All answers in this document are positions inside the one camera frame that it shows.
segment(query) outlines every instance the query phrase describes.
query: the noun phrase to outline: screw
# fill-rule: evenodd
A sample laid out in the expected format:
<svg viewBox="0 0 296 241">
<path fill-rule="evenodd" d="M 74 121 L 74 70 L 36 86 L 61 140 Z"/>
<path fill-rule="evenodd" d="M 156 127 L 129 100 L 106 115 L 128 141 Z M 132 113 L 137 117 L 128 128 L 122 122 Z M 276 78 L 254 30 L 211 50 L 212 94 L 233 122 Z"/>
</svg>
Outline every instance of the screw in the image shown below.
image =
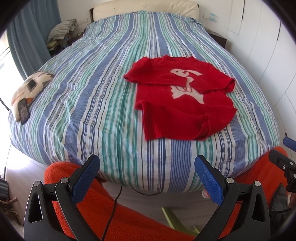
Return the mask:
<svg viewBox="0 0 296 241">
<path fill-rule="evenodd" d="M 228 183 L 234 183 L 234 180 L 233 180 L 231 177 L 227 178 L 226 181 L 227 181 Z"/>
<path fill-rule="evenodd" d="M 259 182 L 259 181 L 255 181 L 254 184 L 255 184 L 257 187 L 260 187 L 260 186 L 261 186 L 261 182 Z"/>
<path fill-rule="evenodd" d="M 39 185 L 40 185 L 40 181 L 36 181 L 36 182 L 34 182 L 34 187 L 38 187 Z"/>
<path fill-rule="evenodd" d="M 68 178 L 67 177 L 63 177 L 62 179 L 61 179 L 61 183 L 67 183 L 68 182 Z"/>
</svg>

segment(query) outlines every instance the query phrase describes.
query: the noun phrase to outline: pillow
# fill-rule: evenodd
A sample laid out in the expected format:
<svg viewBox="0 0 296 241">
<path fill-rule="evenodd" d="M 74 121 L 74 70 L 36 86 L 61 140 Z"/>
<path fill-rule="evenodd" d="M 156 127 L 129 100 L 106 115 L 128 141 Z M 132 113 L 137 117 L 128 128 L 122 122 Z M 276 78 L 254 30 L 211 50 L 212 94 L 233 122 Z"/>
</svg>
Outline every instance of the pillow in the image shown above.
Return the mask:
<svg viewBox="0 0 296 241">
<path fill-rule="evenodd" d="M 53 74 L 49 74 L 43 71 L 37 71 L 30 75 L 25 82 L 17 89 L 13 94 L 11 100 L 11 112 L 16 121 L 20 120 L 17 104 L 24 98 L 26 98 L 27 106 L 29 107 L 40 92 L 50 83 L 54 78 Z"/>
<path fill-rule="evenodd" d="M 137 12 L 170 12 L 198 20 L 199 7 L 197 2 L 188 0 L 115 0 L 94 7 L 94 21 L 113 15 Z"/>
</svg>

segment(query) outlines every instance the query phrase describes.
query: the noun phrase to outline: white tile floor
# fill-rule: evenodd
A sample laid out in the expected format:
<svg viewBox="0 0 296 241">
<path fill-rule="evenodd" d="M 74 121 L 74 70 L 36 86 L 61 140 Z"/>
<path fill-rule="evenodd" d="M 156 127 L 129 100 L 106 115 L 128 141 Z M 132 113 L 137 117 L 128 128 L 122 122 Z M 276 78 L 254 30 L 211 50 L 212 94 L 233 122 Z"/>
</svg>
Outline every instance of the white tile floor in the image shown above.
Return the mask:
<svg viewBox="0 0 296 241">
<path fill-rule="evenodd" d="M 30 160 L 13 146 L 9 152 L 6 180 L 9 182 L 11 198 L 17 197 L 19 202 L 14 208 L 24 218 L 25 209 L 31 187 L 36 180 L 43 181 L 45 165 Z M 106 182 L 104 188 L 115 198 L 120 190 L 120 185 Z M 123 187 L 118 203 L 127 206 L 143 215 L 167 225 L 163 206 L 171 207 L 175 215 L 188 229 L 194 225 L 204 227 L 216 209 L 216 204 L 209 199 L 204 199 L 200 192 L 191 193 L 160 193 L 155 196 L 144 196 L 133 189 Z"/>
</svg>

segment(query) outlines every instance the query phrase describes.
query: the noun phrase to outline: wall outlet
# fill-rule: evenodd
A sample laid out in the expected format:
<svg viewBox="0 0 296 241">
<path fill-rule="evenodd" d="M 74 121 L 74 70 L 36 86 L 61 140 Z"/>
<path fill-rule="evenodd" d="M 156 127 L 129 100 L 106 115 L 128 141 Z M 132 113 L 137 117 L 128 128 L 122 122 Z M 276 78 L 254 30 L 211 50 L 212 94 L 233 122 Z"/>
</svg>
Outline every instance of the wall outlet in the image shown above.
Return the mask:
<svg viewBox="0 0 296 241">
<path fill-rule="evenodd" d="M 218 22 L 218 16 L 212 12 L 210 13 L 204 13 L 203 17 L 205 19 L 211 20 L 213 22 Z"/>
<path fill-rule="evenodd" d="M 81 25 L 81 24 L 84 24 L 84 23 L 88 23 L 88 22 L 89 22 L 89 19 L 86 18 L 86 19 L 83 19 L 83 20 L 78 21 L 78 25 Z"/>
</svg>

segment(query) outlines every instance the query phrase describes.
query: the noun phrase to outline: green chair leg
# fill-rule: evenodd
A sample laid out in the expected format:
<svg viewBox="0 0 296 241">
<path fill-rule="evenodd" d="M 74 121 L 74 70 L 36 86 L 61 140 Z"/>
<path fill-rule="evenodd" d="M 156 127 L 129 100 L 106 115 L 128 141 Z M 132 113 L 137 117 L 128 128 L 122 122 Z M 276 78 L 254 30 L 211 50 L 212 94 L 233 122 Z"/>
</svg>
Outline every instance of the green chair leg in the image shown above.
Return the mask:
<svg viewBox="0 0 296 241">
<path fill-rule="evenodd" d="M 199 234 L 199 229 L 195 227 L 194 231 L 188 230 L 176 217 L 176 215 L 172 212 L 172 210 L 169 207 L 163 207 L 163 213 L 165 215 L 166 220 L 168 221 L 168 224 L 172 229 L 175 229 L 179 232 L 191 235 L 191 236 L 197 236 Z"/>
</svg>

